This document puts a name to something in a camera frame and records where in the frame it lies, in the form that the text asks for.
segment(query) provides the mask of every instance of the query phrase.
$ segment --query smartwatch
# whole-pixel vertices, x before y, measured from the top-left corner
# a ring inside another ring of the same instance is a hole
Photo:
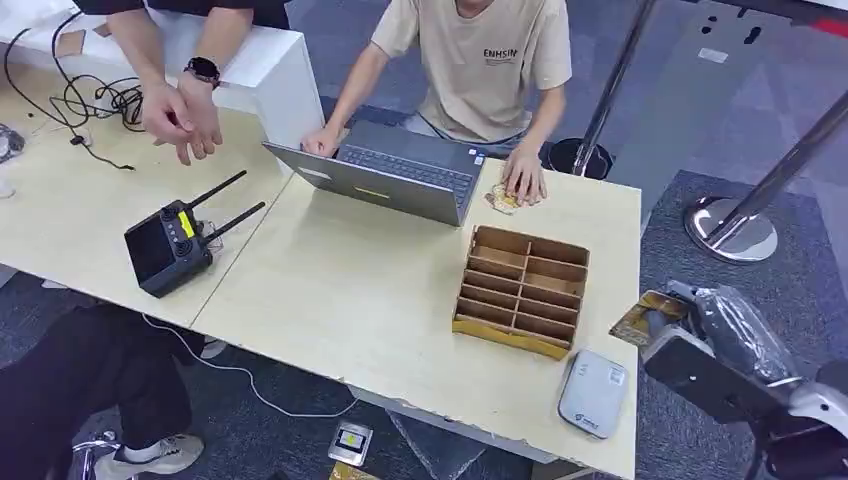
[[[218,85],[221,84],[221,72],[218,71],[218,66],[215,65],[215,62],[208,58],[192,58],[188,61],[188,65],[186,65],[183,71],[189,72],[201,82],[212,85],[212,89],[218,88]]]

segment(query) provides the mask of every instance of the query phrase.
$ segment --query plastic bag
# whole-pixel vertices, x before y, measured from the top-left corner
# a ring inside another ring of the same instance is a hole
[[[695,304],[719,361],[766,384],[798,376],[789,350],[738,290],[699,288]]]
[[[0,123],[0,163],[20,155],[25,144],[24,137]]]

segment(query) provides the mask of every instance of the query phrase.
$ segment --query beige t-shirt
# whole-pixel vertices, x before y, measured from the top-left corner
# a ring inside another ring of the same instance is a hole
[[[430,80],[419,108],[433,126],[471,142],[527,128],[524,99],[571,78],[565,0],[494,0],[463,18],[456,0],[392,0],[371,41],[390,57],[416,40]]]

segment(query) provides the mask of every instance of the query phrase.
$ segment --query hand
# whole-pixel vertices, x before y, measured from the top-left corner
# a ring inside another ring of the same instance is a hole
[[[194,121],[195,128],[189,144],[194,158],[198,160],[212,155],[215,153],[215,145],[224,143],[218,123],[218,107],[212,102],[212,89],[211,84],[198,80],[189,72],[180,74],[177,83],[177,90],[185,101],[189,118]],[[177,146],[177,155],[180,153],[180,147]]]
[[[194,132],[194,124],[189,118],[182,95],[165,80],[143,86],[143,93],[141,124],[148,133],[156,137],[154,145],[176,145],[180,161],[188,164],[185,145]]]
[[[507,159],[501,181],[506,185],[507,193],[517,197],[519,205],[535,205],[548,197],[538,150],[527,149],[522,145],[513,150]]]
[[[306,153],[313,155],[321,155],[322,157],[332,157],[339,148],[339,137],[341,132],[339,129],[330,125],[318,130],[317,132],[307,135],[300,142],[300,146]]]

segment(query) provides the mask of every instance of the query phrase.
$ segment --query person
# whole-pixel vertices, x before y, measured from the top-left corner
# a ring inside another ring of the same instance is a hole
[[[108,15],[109,31],[139,78],[142,125],[156,144],[176,146],[190,165],[189,147],[202,160],[215,153],[224,137],[212,91],[253,23],[288,29],[284,0],[148,0],[153,9],[206,15],[194,57],[173,87],[165,81],[162,38],[143,0],[74,0],[86,14]]]
[[[430,86],[407,130],[508,155],[507,190],[520,203],[547,195],[539,150],[565,109],[571,77],[563,0],[392,0],[360,54],[326,126],[306,136],[304,151],[331,156],[345,123],[374,89],[389,59],[413,44]],[[541,91],[532,118],[531,84]]]
[[[185,332],[192,351],[203,337]],[[174,359],[189,361],[170,332],[115,305],[58,318],[18,361],[0,369],[0,472],[45,480],[95,412],[118,406],[121,448],[95,464],[97,480],[172,474],[194,463],[203,442],[183,432],[191,405]]]

